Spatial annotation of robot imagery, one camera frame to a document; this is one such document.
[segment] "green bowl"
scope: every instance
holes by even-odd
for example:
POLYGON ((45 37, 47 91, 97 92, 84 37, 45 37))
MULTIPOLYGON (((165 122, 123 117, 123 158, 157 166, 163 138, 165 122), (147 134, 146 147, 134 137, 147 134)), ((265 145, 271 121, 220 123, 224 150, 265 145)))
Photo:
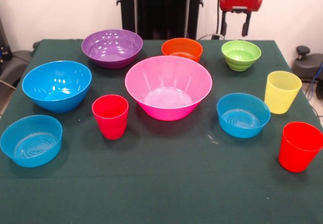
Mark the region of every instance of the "green bowl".
POLYGON ((221 50, 228 66, 235 71, 245 71, 261 56, 258 46, 243 40, 228 41, 221 50))

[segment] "dark green cloth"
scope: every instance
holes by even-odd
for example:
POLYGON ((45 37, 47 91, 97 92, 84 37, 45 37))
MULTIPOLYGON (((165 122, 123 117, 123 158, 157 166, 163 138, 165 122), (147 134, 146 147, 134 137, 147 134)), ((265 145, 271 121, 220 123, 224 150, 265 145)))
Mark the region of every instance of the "dark green cloth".
MULTIPOLYGON (((272 115, 252 139, 220 128, 216 103, 231 92, 263 99, 266 77, 290 70, 274 41, 255 41, 261 58, 245 72, 230 70, 223 41, 202 41, 201 64, 212 75, 209 96, 186 118, 149 117, 127 93, 125 69, 106 70, 81 51, 82 40, 43 40, 25 73, 55 60, 74 60, 93 74, 81 105, 53 114, 24 95, 21 84, 0 120, 0 133, 19 118, 46 114, 64 127, 62 149, 47 165, 25 169, 0 153, 1 223, 323 223, 323 158, 292 174, 278 163, 283 126, 320 127, 303 93, 284 115, 272 115), (92 117, 99 96, 129 101, 125 135, 103 138, 92 117)), ((137 61, 160 55, 163 41, 145 41, 137 61)))

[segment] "cable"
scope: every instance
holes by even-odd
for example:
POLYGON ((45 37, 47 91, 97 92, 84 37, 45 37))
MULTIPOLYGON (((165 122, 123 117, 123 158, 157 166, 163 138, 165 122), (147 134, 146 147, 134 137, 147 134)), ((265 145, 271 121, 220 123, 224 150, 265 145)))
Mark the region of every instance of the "cable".
POLYGON ((225 37, 224 37, 224 36, 222 36, 222 35, 220 35, 220 34, 215 34, 215 33, 213 33, 213 34, 208 34, 208 35, 202 36, 201 38, 199 38, 199 39, 198 39, 198 41, 199 41, 199 40, 201 40, 201 39, 203 39, 203 38, 205 38, 205 37, 207 37, 207 36, 219 36, 219 37, 221 37, 223 40, 225 40, 225 37))
POLYGON ((12 86, 11 84, 8 84, 7 82, 0 79, 0 83, 3 83, 4 85, 7 85, 9 88, 12 88, 13 90, 16 90, 16 87, 12 86))
POLYGON ((310 96, 309 96, 309 98, 308 98, 308 101, 310 101, 310 100, 313 98, 313 94, 314 94, 314 82, 315 82, 315 79, 316 79, 316 78, 319 76, 319 74, 321 73, 322 69, 323 69, 323 62, 321 63, 321 65, 320 65, 320 67, 319 67, 319 69, 318 69, 318 71, 317 71, 316 75, 314 76, 314 78, 312 79, 312 82, 311 82, 311 84, 310 84, 310 86, 311 86, 311 92, 310 92, 310 96))
POLYGON ((315 116, 318 118, 318 120, 319 120, 319 115, 318 115, 318 113, 317 113, 317 111, 315 110, 315 108, 313 107, 313 106, 311 106, 312 107, 312 110, 314 111, 314 113, 315 113, 315 116))
POLYGON ((21 58, 21 57, 17 57, 16 55, 12 55, 13 58, 17 58, 17 59, 20 59, 22 61, 25 61, 26 63, 29 63, 27 60, 21 58))

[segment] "blue cable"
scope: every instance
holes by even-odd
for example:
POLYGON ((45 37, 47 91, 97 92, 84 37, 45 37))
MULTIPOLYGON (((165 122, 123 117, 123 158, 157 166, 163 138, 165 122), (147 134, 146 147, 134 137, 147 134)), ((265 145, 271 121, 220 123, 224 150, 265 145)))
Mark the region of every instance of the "blue cable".
POLYGON ((321 73, 322 69, 323 69, 323 62, 321 63, 321 66, 319 67, 319 69, 318 69, 318 71, 317 71, 316 75, 315 75, 315 76, 314 76, 314 78, 312 79, 312 82, 311 82, 311 85, 310 85, 310 87, 311 87, 311 94, 310 94, 310 97, 308 98, 308 101, 310 101, 310 100, 312 99, 312 97, 313 97, 313 94, 314 94, 314 82, 315 82, 315 79, 316 79, 316 78, 319 76, 319 74, 321 73))

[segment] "purple bowl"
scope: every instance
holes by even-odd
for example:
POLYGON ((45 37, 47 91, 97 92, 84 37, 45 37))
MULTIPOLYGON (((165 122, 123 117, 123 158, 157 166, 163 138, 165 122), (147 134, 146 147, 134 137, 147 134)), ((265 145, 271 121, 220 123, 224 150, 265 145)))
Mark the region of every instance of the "purple bowl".
POLYGON ((121 69, 135 60, 142 44, 141 37, 132 31, 104 30, 86 37, 82 51, 100 67, 121 69))

